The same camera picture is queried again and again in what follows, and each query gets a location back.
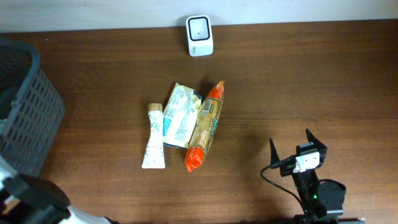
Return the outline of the white bamboo print tube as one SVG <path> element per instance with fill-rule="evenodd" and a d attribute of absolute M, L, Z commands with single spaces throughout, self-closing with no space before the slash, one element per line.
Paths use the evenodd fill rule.
<path fill-rule="evenodd" d="M 150 103 L 148 105 L 148 117 L 150 121 L 150 136 L 141 167 L 143 169 L 164 169 L 162 105 L 160 103 Z"/>

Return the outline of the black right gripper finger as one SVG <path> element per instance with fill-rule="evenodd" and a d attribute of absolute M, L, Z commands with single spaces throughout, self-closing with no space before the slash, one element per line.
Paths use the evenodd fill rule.
<path fill-rule="evenodd" d="M 314 144 L 314 146 L 315 146 L 317 149 L 326 149 L 326 146 L 325 146 L 320 140 L 318 140 L 318 139 L 311 133 L 311 131 L 310 131 L 309 129 L 306 129 L 305 132 L 306 132 L 308 141 L 309 141 L 309 142 L 312 142 L 312 143 Z"/>
<path fill-rule="evenodd" d="M 271 138 L 269 139 L 269 143 L 270 143 L 270 149 L 271 149 L 271 165 L 276 166 L 280 162 L 279 155 L 277 153 L 274 142 Z"/>

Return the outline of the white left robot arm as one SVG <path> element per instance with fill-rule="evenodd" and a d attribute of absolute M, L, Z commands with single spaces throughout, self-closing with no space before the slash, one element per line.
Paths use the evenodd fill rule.
<path fill-rule="evenodd" d="M 24 175 L 1 159 L 1 223 L 91 224 L 116 222 L 71 205 L 53 182 Z"/>

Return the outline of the cream yellow snack bag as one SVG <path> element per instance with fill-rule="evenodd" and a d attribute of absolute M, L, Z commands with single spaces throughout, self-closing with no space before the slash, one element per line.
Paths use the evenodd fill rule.
<path fill-rule="evenodd" d="M 201 100 L 196 90 L 175 84 L 163 111 L 164 146 L 188 149 Z"/>

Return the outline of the orange spaghetti package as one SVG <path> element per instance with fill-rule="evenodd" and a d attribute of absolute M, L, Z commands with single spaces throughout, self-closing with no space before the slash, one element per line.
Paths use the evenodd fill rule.
<path fill-rule="evenodd" d="M 197 121 L 185 156 L 189 172 L 200 167 L 210 150 L 224 100 L 224 80 L 221 80 L 207 94 L 198 112 Z"/>

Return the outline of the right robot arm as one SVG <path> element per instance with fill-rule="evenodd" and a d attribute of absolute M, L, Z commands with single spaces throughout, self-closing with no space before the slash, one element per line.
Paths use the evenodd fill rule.
<path fill-rule="evenodd" d="M 271 162 L 261 170 L 262 179 L 298 201 L 303 214 L 295 215 L 294 223 L 364 223 L 363 218 L 340 218 L 343 215 L 346 186 L 335 180 L 318 178 L 316 169 L 323 165 L 327 147 L 309 129 L 305 132 L 308 142 L 299 144 L 296 153 L 286 159 L 279 158 L 273 140 L 269 140 Z M 291 176 L 298 194 L 265 177 L 264 172 L 268 169 L 279 169 L 281 177 Z"/>

